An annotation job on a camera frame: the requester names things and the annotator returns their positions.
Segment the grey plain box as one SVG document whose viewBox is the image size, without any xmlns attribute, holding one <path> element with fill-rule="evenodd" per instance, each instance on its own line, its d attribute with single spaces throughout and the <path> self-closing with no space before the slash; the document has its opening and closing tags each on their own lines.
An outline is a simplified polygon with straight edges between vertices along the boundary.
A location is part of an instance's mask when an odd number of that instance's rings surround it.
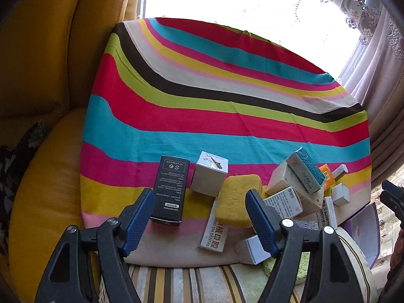
<svg viewBox="0 0 404 303">
<path fill-rule="evenodd" d="M 240 241 L 235 249 L 240 262 L 243 264 L 258 265 L 271 258 L 270 253 L 263 249 L 257 235 Z"/>
</svg>

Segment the white dental long box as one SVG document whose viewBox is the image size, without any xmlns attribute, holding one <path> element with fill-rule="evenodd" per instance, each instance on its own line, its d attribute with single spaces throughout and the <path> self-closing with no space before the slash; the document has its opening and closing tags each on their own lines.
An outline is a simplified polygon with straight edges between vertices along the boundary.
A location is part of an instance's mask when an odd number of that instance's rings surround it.
<svg viewBox="0 0 404 303">
<path fill-rule="evenodd" d="M 198 247 L 214 253 L 222 253 L 225 248 L 229 227 L 216 219 L 216 206 L 217 201 L 215 200 Z"/>
</svg>

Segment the rainbow striped cloth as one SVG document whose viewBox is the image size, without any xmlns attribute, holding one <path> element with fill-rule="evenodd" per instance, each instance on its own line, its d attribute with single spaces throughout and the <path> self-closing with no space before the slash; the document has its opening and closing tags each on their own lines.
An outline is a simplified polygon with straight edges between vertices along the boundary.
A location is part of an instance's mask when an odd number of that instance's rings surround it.
<svg viewBox="0 0 404 303">
<path fill-rule="evenodd" d="M 370 200 L 365 109 L 327 72 L 272 42 L 196 20 L 119 23 L 101 58 L 80 168 L 86 227 L 101 225 L 153 187 L 164 155 L 194 168 L 202 152 L 231 176 L 263 184 L 293 151 L 348 174 L 345 221 Z"/>
</svg>

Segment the teal white small box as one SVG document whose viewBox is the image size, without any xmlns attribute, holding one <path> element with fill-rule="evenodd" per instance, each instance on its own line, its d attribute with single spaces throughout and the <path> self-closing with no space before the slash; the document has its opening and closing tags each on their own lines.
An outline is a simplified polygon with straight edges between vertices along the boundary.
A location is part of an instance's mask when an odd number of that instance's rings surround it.
<svg viewBox="0 0 404 303">
<path fill-rule="evenodd" d="M 324 174 L 303 147 L 294 151 L 286 159 L 286 163 L 309 194 L 314 194 L 322 188 Z"/>
</svg>

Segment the white saxophone cube box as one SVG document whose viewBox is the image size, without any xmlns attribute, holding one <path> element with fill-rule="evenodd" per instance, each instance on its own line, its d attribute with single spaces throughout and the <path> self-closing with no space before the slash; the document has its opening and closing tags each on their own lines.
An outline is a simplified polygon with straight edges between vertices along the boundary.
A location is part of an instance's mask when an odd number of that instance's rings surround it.
<svg viewBox="0 0 404 303">
<path fill-rule="evenodd" d="M 217 197 L 228 173 L 228 159 L 202 151 L 196 163 L 190 189 Z"/>
</svg>

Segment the white barcode medicine box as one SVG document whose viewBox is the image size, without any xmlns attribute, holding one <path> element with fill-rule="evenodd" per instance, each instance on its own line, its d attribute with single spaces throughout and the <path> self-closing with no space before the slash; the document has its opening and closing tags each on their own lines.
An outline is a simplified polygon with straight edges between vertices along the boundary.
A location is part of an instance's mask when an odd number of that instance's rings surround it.
<svg viewBox="0 0 404 303">
<path fill-rule="evenodd" d="M 316 212 L 316 220 L 319 229 L 322 229 L 326 226 L 330 226 L 334 230 L 338 228 L 336 212 L 331 196 L 324 197 L 322 201 L 322 207 Z"/>
</svg>

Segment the white green-edged box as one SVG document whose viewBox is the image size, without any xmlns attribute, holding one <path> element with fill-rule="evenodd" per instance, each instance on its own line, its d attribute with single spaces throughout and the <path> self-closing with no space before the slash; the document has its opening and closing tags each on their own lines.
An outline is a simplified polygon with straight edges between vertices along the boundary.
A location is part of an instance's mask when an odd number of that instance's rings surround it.
<svg viewBox="0 0 404 303">
<path fill-rule="evenodd" d="M 287 187 L 269 196 L 264 202 L 267 206 L 275 208 L 282 219 L 293 218 L 303 212 L 300 198 L 293 187 Z"/>
</svg>

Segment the striped plush cushion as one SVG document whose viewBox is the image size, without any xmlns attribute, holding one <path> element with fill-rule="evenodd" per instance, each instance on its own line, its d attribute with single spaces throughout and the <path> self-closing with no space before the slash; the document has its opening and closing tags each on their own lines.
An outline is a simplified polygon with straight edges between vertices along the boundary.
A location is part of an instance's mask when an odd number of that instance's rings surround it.
<svg viewBox="0 0 404 303">
<path fill-rule="evenodd" d="M 364 253 L 343 228 L 336 233 L 360 284 L 360 302 L 377 302 L 377 286 Z M 258 302 L 268 280 L 263 263 L 185 269 L 129 265 L 128 269 L 142 302 Z M 294 286 L 290 302 L 300 302 L 303 285 Z"/>
</svg>

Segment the cream herbal tall box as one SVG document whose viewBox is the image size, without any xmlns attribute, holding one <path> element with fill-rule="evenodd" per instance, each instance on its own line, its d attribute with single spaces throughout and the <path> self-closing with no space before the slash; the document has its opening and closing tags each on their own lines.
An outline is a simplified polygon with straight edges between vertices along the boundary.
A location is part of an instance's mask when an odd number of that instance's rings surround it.
<svg viewBox="0 0 404 303">
<path fill-rule="evenodd" d="M 292 171 L 292 168 L 284 161 L 272 172 L 267 185 L 266 195 L 272 196 L 273 194 L 281 192 L 288 187 L 294 188 L 301 201 L 303 212 L 300 214 L 300 216 L 310 215 L 322 208 L 324 189 L 321 187 L 314 194 L 309 194 L 303 183 Z"/>
</svg>

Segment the green round sponge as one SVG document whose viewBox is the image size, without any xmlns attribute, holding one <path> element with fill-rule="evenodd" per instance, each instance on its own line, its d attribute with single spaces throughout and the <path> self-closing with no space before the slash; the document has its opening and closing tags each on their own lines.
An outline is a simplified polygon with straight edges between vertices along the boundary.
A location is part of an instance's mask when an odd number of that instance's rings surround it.
<svg viewBox="0 0 404 303">
<path fill-rule="evenodd" d="M 310 262 L 310 253 L 302 252 L 298 272 L 296 275 L 296 281 L 295 281 L 296 285 L 301 285 L 306 281 L 309 262 Z M 269 277 L 272 271 L 274 270 L 274 264 L 275 259 L 272 257 L 263 262 L 264 273 L 266 274 L 267 277 Z"/>
</svg>

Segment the orange tissue pack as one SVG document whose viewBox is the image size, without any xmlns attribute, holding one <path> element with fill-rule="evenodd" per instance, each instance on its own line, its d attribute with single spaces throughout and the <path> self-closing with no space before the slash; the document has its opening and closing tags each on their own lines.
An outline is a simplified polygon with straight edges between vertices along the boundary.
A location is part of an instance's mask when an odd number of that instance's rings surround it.
<svg viewBox="0 0 404 303">
<path fill-rule="evenodd" d="M 327 191 L 336 181 L 334 176 L 332 175 L 332 171 L 330 170 L 327 164 L 323 164 L 320 166 L 320 171 L 324 176 L 324 181 L 322 183 L 324 191 Z"/>
</svg>

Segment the small brown white box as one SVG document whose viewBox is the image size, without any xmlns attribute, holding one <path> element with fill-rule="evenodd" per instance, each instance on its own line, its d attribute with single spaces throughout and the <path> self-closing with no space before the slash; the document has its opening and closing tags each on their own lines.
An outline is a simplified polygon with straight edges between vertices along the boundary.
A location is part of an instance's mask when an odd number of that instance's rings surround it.
<svg viewBox="0 0 404 303">
<path fill-rule="evenodd" d="M 334 180 L 337 181 L 340 179 L 342 176 L 346 175 L 348 173 L 348 168 L 345 164 L 340 164 L 333 172 L 332 176 L 334 177 Z"/>
</svg>

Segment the yellow sponge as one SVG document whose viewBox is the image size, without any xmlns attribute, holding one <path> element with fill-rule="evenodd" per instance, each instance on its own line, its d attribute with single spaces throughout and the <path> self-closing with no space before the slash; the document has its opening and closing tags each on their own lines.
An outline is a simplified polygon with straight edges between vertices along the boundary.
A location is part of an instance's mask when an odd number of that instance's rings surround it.
<svg viewBox="0 0 404 303">
<path fill-rule="evenodd" d="M 246 193 L 251 189 L 262 193 L 262 181 L 256 174 L 226 178 L 216 198 L 215 218 L 226 226 L 251 227 L 252 223 L 245 206 Z"/>
</svg>

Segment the black rectangular box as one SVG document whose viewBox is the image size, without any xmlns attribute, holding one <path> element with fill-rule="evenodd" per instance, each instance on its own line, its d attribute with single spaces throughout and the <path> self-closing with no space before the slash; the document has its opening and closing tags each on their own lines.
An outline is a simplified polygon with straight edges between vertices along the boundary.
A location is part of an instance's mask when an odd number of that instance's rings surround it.
<svg viewBox="0 0 404 303">
<path fill-rule="evenodd" d="M 156 201 L 151 220 L 154 222 L 170 226 L 182 223 L 189 164 L 187 159 L 161 156 L 153 187 Z"/>
</svg>

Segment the plain white cube box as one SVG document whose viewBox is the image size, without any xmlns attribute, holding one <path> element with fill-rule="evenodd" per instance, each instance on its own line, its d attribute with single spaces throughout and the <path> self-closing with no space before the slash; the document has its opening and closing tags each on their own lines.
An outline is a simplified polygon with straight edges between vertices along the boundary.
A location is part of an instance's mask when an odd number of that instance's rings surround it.
<svg viewBox="0 0 404 303">
<path fill-rule="evenodd" d="M 349 189 L 345 184 L 339 183 L 332 187 L 332 201 L 338 207 L 343 207 L 350 203 Z"/>
</svg>

